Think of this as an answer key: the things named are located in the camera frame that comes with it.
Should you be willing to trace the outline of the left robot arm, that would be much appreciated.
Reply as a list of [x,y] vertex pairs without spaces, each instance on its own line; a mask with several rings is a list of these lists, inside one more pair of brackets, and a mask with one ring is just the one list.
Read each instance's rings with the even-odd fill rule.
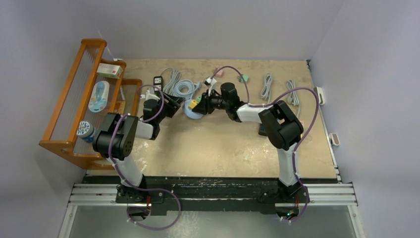
[[166,93],[152,96],[145,100],[141,117],[108,113],[100,126],[93,150],[111,163],[122,187],[130,187],[128,196],[136,203],[145,201],[148,192],[166,192],[174,196],[164,188],[147,188],[143,173],[135,168],[131,152],[135,138],[155,140],[160,132],[160,122],[172,118],[184,102],[184,98]]

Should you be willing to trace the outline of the white wall bracket lower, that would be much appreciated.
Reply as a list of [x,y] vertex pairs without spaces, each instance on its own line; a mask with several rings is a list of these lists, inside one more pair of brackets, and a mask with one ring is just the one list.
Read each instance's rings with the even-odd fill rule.
[[338,134],[330,133],[328,135],[328,137],[329,137],[329,141],[331,143],[331,146],[339,146],[340,145],[340,140],[339,140]]

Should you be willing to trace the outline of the pink usb charger plug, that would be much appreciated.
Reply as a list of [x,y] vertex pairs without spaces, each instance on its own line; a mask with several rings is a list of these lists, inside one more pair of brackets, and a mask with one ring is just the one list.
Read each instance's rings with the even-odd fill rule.
[[213,76],[214,77],[223,77],[223,69],[219,69],[219,68],[216,68],[214,71],[213,71]]

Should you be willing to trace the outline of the white wall bracket upper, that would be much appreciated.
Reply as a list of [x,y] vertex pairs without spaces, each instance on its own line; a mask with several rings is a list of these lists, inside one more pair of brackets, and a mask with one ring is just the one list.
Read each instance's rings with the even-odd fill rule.
[[318,102],[320,106],[323,106],[325,104],[325,95],[324,91],[321,87],[314,87],[314,91],[317,93]]

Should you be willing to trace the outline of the green usb charger plug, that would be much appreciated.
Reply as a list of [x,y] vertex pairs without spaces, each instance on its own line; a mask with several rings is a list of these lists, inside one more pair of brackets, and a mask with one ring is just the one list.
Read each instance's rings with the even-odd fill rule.
[[245,74],[241,74],[241,75],[238,76],[238,81],[240,83],[248,83],[249,76],[248,75],[245,75]]

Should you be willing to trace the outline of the white wall bracket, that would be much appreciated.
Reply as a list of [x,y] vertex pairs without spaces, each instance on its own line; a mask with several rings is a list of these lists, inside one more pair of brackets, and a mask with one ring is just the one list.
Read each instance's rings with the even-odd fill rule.
[[320,106],[323,106],[325,104],[325,95],[324,91],[321,87],[314,87],[314,91],[317,93],[318,102]]
[[331,143],[331,146],[339,146],[340,145],[340,140],[339,140],[338,134],[330,133],[328,135],[328,137],[329,137],[329,141]]

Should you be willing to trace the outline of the blue white cup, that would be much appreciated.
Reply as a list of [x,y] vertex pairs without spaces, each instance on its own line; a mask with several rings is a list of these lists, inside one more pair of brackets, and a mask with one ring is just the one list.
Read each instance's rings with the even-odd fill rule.
[[93,124],[84,120],[79,123],[78,129],[76,131],[77,137],[81,138],[87,143],[92,143],[94,141],[95,134],[96,128]]

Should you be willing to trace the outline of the orange snack packet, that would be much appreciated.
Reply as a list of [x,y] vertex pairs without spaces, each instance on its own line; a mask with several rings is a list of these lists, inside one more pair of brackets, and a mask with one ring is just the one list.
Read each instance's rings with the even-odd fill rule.
[[123,100],[123,101],[117,101],[115,103],[115,106],[114,106],[114,109],[113,109],[113,113],[120,114],[120,115],[124,114],[125,105],[126,105],[126,101],[125,100]]

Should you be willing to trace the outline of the white red box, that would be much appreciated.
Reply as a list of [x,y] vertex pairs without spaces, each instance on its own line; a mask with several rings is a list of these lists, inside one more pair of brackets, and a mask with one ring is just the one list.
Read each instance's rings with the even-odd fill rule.
[[100,63],[97,74],[107,78],[119,79],[123,73],[123,68],[119,65]]

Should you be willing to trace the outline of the black metal base rail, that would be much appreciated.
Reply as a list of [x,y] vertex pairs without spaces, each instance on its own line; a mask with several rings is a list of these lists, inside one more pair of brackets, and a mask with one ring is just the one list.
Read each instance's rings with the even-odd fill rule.
[[124,187],[117,177],[86,177],[76,184],[69,204],[123,206],[153,216],[169,211],[259,212],[295,217],[310,206],[357,205],[353,185],[335,180],[305,180],[288,192],[274,178],[147,177],[148,191]]

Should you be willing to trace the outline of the yellow usb charger plug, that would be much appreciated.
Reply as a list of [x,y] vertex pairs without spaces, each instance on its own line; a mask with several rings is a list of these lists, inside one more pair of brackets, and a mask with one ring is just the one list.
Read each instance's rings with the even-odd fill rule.
[[198,101],[196,101],[196,100],[191,100],[190,101],[190,103],[188,104],[188,108],[190,109],[190,110],[193,110],[197,105],[199,104],[199,102]]

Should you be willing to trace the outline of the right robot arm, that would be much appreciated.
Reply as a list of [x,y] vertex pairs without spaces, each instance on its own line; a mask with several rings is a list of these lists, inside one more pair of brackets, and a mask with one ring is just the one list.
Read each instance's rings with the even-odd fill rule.
[[279,161],[279,198],[291,201],[301,188],[297,167],[297,148],[303,126],[289,106],[282,100],[270,106],[251,106],[241,101],[233,83],[223,83],[220,92],[209,89],[201,100],[189,108],[202,115],[215,109],[224,110],[232,121],[262,124],[270,143],[277,149]]

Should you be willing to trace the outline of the round blue power socket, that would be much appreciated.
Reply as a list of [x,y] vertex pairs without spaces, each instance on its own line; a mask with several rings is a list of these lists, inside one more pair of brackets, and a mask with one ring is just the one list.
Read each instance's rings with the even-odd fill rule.
[[201,119],[204,115],[200,114],[200,113],[196,113],[193,112],[190,108],[189,105],[192,102],[192,99],[188,99],[185,101],[184,106],[183,106],[183,113],[190,119]]

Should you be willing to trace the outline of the black power strip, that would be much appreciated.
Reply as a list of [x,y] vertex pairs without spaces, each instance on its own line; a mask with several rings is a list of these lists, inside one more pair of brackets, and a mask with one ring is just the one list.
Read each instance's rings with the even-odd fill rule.
[[260,136],[267,136],[266,129],[265,129],[265,127],[264,127],[264,125],[262,123],[260,123],[260,125],[259,125],[258,134]]
[[154,93],[155,95],[160,95],[160,90],[162,90],[163,85],[163,77],[162,76],[155,76],[153,78],[153,86],[154,86]]

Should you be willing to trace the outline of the blue blister pack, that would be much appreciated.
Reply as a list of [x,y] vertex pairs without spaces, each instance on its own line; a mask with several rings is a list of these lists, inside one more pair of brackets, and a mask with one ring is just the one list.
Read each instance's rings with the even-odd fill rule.
[[97,82],[92,90],[88,103],[89,111],[98,113],[106,108],[109,94],[109,83],[107,81]]

